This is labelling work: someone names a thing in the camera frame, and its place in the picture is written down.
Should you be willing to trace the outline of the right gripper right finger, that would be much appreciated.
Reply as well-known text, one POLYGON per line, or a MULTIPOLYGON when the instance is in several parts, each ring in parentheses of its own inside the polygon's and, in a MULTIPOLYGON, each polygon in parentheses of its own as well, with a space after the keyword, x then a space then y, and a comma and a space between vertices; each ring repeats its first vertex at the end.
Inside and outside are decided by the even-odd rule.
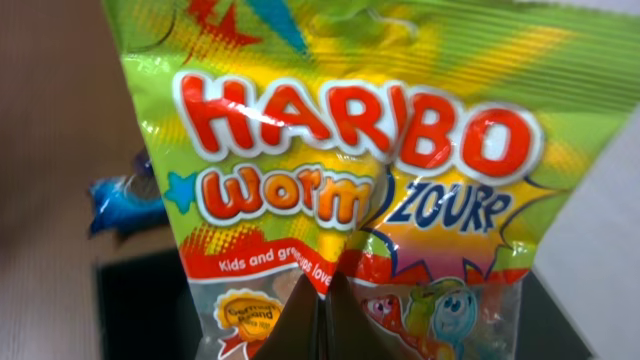
POLYGON ((328 360, 392 360, 393 354, 376 334, 347 277, 337 272, 325 298, 328 360))

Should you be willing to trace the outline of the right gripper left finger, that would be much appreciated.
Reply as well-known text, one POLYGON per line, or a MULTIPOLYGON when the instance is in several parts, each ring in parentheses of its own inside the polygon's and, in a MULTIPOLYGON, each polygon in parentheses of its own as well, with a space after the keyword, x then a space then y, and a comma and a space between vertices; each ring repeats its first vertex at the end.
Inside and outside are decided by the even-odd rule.
POLYGON ((253 360, 317 360, 319 306, 315 288, 302 275, 253 360))

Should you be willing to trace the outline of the Haribo worms gummy bag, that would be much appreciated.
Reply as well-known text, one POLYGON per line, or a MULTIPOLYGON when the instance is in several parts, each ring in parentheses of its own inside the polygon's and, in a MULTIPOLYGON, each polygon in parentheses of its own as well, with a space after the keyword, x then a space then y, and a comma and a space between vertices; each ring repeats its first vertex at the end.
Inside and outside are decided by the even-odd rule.
POLYGON ((253 359, 343 273, 393 359, 512 359, 521 283, 639 102, 639 19, 543 1, 103 5, 198 314, 253 359))

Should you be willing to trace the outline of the blue Oreo cookie pack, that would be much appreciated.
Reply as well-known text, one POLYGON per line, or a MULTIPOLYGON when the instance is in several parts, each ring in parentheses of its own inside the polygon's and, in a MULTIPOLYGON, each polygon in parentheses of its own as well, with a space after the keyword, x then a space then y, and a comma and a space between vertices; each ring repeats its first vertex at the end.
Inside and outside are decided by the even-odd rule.
POLYGON ((169 220, 146 150, 133 159, 134 172, 102 178, 88 187, 93 218, 88 235, 115 231, 126 238, 134 233, 167 225, 169 220))

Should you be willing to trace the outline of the dark green open box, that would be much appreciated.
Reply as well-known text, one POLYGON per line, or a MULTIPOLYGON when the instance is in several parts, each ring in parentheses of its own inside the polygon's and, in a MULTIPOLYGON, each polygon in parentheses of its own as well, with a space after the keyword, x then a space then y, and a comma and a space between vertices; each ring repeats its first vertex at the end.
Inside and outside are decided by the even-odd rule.
MULTIPOLYGON (((104 359, 193 359, 202 331, 178 253, 94 268, 104 359)), ((586 360, 592 351, 534 274, 521 286, 517 359, 586 360)))

